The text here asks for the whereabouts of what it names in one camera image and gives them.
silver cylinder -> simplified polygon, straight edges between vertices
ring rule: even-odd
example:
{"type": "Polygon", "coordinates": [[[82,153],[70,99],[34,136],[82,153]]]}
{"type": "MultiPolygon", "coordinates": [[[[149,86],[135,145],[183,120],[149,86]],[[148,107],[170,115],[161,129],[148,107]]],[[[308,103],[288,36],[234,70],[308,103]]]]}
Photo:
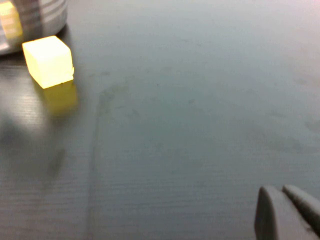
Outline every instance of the silver cylinder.
{"type": "Polygon", "coordinates": [[[66,24],[67,4],[68,0],[0,0],[0,55],[57,34],[66,24]]]}

translucent cube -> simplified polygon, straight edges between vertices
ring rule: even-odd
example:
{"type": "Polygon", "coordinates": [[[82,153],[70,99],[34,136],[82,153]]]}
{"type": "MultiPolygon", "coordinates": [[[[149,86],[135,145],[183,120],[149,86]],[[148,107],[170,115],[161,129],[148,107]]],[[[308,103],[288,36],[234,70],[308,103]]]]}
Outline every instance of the translucent cube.
{"type": "Polygon", "coordinates": [[[56,36],[22,44],[29,73],[43,88],[50,88],[74,79],[71,51],[56,36]]]}

wood grain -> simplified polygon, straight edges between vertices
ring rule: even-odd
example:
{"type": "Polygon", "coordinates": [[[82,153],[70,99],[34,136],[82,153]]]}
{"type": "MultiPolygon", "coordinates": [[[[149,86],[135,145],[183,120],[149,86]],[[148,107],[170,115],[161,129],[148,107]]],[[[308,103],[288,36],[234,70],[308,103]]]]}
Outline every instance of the wood grain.
{"type": "Polygon", "coordinates": [[[247,240],[261,185],[319,198],[305,2],[70,0],[75,110],[0,62],[0,238],[247,240]]]}

yellow cube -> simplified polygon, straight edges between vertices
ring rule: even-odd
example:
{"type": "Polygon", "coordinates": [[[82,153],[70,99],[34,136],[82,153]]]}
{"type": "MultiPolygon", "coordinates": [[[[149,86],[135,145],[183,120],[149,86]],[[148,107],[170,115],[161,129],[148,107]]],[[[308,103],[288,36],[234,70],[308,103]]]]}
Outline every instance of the yellow cube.
{"type": "Polygon", "coordinates": [[[70,48],[56,36],[22,44],[29,73],[43,88],[50,88],[74,79],[70,48]]]}

table surface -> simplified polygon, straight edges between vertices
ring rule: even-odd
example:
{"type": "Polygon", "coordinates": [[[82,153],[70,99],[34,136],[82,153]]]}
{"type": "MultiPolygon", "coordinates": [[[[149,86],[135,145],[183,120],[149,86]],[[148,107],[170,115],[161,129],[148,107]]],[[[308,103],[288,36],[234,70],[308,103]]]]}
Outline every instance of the table surface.
{"type": "Polygon", "coordinates": [[[1,57],[1,239],[248,240],[261,185],[320,197],[319,1],[68,12],[59,97],[1,57]]]}

